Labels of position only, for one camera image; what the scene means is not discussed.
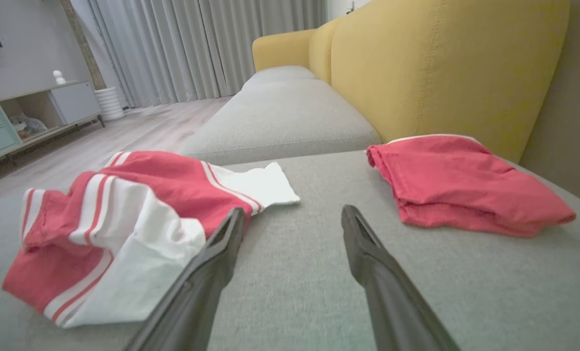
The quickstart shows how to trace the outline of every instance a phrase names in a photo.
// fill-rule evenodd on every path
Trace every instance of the clothing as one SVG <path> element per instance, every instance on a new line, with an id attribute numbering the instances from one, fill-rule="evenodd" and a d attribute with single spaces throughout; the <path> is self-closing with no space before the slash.
<path id="1" fill-rule="evenodd" d="M 29 189 L 3 289 L 64 328 L 144 320 L 230 209 L 299 201 L 278 164 L 234 173 L 164 152 L 117 153 L 68 194 Z"/>
<path id="2" fill-rule="evenodd" d="M 370 146 L 367 155 L 370 166 L 392 186 L 406 224 L 533 237 L 576 218 L 537 178 L 470 137 L 402 138 Z"/>

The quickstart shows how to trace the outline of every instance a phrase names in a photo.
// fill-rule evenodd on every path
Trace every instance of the cabinet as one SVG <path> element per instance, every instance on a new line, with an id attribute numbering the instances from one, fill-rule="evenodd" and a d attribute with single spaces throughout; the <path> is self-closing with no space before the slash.
<path id="1" fill-rule="evenodd" d="M 101 122 L 100 113 L 101 108 L 88 82 L 69 82 L 2 99 L 0 158 L 94 119 Z M 20 123 L 22 120 L 31 120 L 32 126 Z"/>

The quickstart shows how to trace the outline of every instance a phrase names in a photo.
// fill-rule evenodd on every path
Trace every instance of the cabinet door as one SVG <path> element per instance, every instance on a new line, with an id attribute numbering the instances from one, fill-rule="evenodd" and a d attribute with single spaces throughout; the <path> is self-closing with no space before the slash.
<path id="1" fill-rule="evenodd" d="M 51 100 L 66 124 L 101 113 L 99 102 L 88 82 L 51 89 Z"/>

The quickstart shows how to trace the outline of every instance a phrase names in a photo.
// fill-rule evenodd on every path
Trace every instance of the yellow sofa backrest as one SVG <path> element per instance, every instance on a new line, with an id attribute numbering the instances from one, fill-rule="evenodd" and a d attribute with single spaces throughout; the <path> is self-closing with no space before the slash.
<path id="1" fill-rule="evenodd" d="M 465 134 L 518 162 L 568 14 L 569 0 L 372 0 L 314 32 L 309 67 L 383 142 Z"/>

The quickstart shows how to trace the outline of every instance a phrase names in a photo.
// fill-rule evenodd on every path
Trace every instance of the gray sofa cushion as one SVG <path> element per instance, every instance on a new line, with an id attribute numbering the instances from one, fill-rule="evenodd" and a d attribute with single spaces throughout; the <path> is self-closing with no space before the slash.
<path id="1" fill-rule="evenodd" d="M 185 141 L 182 155 L 222 166 L 378 143 L 370 123 L 327 83 L 297 79 L 246 87 Z"/>
<path id="2" fill-rule="evenodd" d="M 579 198 L 546 182 L 578 218 L 531 239 L 421 229 L 400 222 L 390 187 L 361 151 L 279 164 L 301 203 L 251 220 L 210 351 L 375 349 L 365 294 L 348 269 L 344 204 L 362 211 L 463 351 L 580 350 Z M 0 200 L 0 282 L 18 249 L 19 210 L 20 196 Z M 0 350 L 119 350 L 138 326 L 65 331 L 0 290 Z"/>
<path id="3" fill-rule="evenodd" d="M 318 79 L 312 71 L 302 66 L 282 66 L 262 69 L 255 73 L 242 87 L 256 86 L 260 84 L 286 82 L 288 80 Z"/>

